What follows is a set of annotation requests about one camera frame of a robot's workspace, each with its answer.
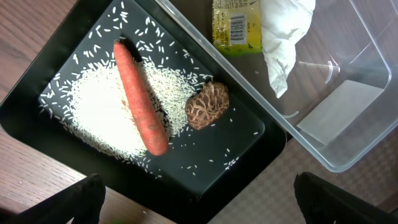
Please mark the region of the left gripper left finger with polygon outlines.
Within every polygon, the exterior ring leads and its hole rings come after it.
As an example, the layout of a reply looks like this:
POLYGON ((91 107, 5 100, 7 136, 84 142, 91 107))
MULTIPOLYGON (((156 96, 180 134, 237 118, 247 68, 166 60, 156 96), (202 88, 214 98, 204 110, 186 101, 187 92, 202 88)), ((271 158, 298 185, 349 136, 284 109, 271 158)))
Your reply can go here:
POLYGON ((6 223, 98 223, 105 195, 101 176, 91 174, 6 223))

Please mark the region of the black tray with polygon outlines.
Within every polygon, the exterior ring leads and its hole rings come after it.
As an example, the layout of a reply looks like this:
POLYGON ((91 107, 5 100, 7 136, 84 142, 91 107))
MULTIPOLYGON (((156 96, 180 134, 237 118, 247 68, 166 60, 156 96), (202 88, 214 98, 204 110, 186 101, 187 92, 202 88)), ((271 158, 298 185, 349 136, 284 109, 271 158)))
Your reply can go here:
POLYGON ((169 1, 78 1, 1 103, 10 136, 177 223, 206 223, 283 150, 283 129, 244 77, 169 1), (81 70, 108 62, 124 37, 137 59, 149 57, 199 82, 229 90, 230 106, 199 131, 185 128, 163 156, 122 161, 66 130, 66 86, 81 70))

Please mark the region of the yellow green snack wrapper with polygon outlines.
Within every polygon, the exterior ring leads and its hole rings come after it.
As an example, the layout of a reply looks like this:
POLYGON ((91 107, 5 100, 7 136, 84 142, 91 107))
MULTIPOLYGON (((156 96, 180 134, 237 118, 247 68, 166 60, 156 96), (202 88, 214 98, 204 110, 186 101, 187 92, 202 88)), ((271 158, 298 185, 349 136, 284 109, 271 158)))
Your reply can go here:
POLYGON ((237 57, 262 51, 258 0, 213 0, 212 44, 223 55, 237 57))

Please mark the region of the brown textured food piece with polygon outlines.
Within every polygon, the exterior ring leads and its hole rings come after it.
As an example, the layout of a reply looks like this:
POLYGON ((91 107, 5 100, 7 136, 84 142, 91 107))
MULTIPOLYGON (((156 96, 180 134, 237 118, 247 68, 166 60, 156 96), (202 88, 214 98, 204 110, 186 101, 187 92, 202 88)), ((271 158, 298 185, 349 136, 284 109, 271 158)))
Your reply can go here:
POLYGON ((188 124, 200 130, 219 119, 229 108, 229 91, 225 84, 208 82, 202 90, 191 97, 185 112, 188 124))

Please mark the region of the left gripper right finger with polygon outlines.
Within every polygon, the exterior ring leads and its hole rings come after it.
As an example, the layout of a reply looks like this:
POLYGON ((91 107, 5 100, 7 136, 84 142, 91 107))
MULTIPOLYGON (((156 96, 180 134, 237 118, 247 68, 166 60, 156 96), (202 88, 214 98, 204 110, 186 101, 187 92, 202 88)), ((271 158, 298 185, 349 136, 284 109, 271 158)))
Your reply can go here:
POLYGON ((397 217, 310 173, 296 175, 294 192, 306 224, 397 224, 397 217))

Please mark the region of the orange carrot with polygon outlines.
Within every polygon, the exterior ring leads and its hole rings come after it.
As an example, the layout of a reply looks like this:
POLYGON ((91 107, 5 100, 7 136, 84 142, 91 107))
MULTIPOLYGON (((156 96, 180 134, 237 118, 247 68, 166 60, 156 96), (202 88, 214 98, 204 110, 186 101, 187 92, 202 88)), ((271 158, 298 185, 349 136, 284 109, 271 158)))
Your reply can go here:
POLYGON ((152 155, 161 156, 168 150, 169 139, 155 112, 144 81, 136 69, 135 61, 126 46, 118 40, 114 41, 113 53, 132 118, 142 142, 152 155))

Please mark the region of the clear plastic bin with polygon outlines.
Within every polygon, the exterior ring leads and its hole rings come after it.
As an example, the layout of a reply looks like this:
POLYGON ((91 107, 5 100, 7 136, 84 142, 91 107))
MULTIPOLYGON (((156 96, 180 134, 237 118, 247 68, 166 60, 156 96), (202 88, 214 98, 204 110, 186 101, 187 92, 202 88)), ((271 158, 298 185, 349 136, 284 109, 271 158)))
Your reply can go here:
POLYGON ((348 170, 397 126, 396 1, 316 1, 280 98, 262 51, 231 57, 212 44, 212 4, 158 2, 225 69, 230 83, 238 83, 328 170, 348 170))

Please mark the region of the white rice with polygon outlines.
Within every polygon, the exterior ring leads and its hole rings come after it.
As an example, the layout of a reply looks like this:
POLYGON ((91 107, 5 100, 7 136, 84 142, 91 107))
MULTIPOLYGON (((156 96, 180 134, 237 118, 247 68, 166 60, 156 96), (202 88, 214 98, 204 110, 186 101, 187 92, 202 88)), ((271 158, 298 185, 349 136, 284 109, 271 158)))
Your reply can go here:
POLYGON ((201 130, 185 105, 215 78, 136 1, 113 1, 40 94, 39 112, 99 152, 155 178, 204 182, 218 178, 264 132, 263 122, 234 93, 229 108, 201 130), (153 156, 129 109, 113 53, 123 41, 136 59, 169 149, 153 156))

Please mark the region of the white napkin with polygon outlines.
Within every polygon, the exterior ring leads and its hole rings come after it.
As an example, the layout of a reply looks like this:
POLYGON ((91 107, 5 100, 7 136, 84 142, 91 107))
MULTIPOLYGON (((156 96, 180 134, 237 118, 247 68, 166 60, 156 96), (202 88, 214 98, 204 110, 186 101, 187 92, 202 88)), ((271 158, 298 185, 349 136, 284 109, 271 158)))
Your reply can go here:
POLYGON ((260 0, 262 53, 277 98, 288 89, 296 63, 295 45, 308 32, 316 0, 260 0))

